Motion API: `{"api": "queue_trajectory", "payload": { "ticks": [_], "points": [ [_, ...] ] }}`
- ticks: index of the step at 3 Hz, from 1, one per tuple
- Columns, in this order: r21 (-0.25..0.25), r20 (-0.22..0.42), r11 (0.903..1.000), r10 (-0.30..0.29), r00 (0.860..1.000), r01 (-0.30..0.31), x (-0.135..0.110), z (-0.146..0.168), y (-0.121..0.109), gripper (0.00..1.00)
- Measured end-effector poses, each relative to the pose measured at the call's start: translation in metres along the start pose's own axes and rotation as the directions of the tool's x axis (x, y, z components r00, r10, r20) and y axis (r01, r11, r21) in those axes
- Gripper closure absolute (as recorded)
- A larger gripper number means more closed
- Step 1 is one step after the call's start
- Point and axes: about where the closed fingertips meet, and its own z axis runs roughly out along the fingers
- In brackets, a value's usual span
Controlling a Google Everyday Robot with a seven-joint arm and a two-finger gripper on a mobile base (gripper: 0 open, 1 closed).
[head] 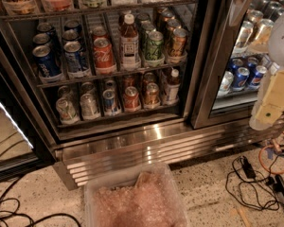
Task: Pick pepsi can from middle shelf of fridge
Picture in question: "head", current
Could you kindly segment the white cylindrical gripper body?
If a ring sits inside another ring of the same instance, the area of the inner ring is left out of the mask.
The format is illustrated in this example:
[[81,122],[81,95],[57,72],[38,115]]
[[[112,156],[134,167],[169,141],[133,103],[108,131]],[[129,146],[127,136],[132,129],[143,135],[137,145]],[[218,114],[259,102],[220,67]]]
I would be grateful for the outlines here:
[[268,69],[267,73],[263,77],[260,83],[259,91],[257,94],[258,102],[261,106],[267,109],[279,110],[277,100],[279,98],[279,90],[277,89],[277,83],[275,82],[275,75],[280,69],[280,66],[273,62]]

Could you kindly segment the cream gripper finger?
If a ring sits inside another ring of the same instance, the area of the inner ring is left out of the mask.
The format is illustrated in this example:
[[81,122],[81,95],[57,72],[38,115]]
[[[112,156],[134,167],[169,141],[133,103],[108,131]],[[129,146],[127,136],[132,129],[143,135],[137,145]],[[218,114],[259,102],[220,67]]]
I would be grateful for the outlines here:
[[258,110],[258,106],[254,105],[253,110],[251,112],[251,117],[249,120],[249,126],[256,131],[264,131],[272,127],[271,123],[267,123],[262,119],[256,119],[256,112]]
[[260,125],[273,125],[284,113],[284,69],[269,72],[261,82],[254,118]]

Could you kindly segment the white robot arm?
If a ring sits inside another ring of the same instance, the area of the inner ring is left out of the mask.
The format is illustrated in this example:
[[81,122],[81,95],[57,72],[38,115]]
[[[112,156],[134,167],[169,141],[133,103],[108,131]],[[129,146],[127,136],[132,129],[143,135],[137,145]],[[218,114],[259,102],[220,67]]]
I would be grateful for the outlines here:
[[284,113],[284,13],[275,21],[268,42],[269,57],[279,68],[261,80],[249,126],[263,131]]

